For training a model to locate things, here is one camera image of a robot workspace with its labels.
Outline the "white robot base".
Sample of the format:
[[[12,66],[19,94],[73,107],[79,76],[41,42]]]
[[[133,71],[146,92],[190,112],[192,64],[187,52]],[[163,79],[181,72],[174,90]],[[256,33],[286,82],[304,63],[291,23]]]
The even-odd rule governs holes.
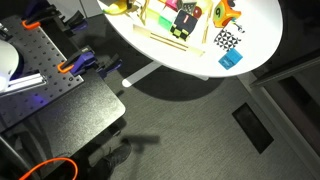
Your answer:
[[[19,54],[10,43],[0,40],[0,92],[9,85],[10,78],[19,65]]]

